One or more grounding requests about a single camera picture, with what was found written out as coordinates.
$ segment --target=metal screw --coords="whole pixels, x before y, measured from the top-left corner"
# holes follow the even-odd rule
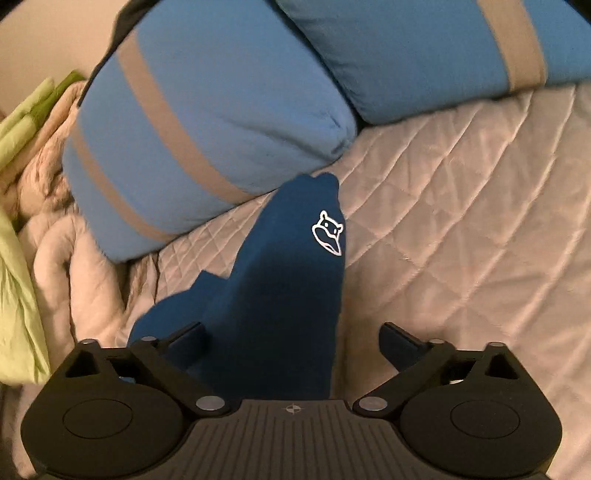
[[[199,400],[197,400],[195,405],[205,411],[216,411],[224,408],[226,402],[223,398],[217,397],[215,395],[208,395],[207,397],[201,397]]]
[[[388,406],[388,402],[381,397],[365,397],[359,400],[359,406],[368,411],[380,411]]]

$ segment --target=beige blanket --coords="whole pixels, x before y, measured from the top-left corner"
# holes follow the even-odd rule
[[[59,209],[71,201],[61,156],[85,84],[68,87],[35,137],[0,171],[0,206],[13,222],[20,219],[24,223],[36,213]]]
[[[19,239],[32,262],[51,369],[77,340],[95,338],[102,346],[113,346],[125,313],[118,272],[99,251],[82,216],[39,214]]]
[[[549,475],[591,478],[591,84],[368,128],[327,170],[347,219],[335,395],[395,373],[383,322],[463,349],[506,342],[562,420]],[[162,250],[158,298],[228,275],[264,202]]]

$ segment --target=ribbed surface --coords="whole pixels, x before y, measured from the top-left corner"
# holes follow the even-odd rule
[[[232,416],[202,420],[164,465],[138,478],[184,480],[438,480],[405,451],[391,426],[342,401],[245,401]]]

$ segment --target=black device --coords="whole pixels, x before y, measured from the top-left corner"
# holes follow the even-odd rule
[[[399,373],[349,408],[215,396],[170,361],[193,361],[178,347],[204,334],[78,343],[22,422],[41,479],[544,480],[560,444],[556,412],[503,343],[458,351],[386,323],[380,351]]]

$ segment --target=quilted bedspread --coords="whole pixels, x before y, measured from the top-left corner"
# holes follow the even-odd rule
[[[368,128],[326,170],[347,220],[334,394],[394,374],[386,321],[463,349],[505,342],[563,423],[549,475],[591,478],[591,84]],[[165,248],[158,298],[228,275],[267,199]]]

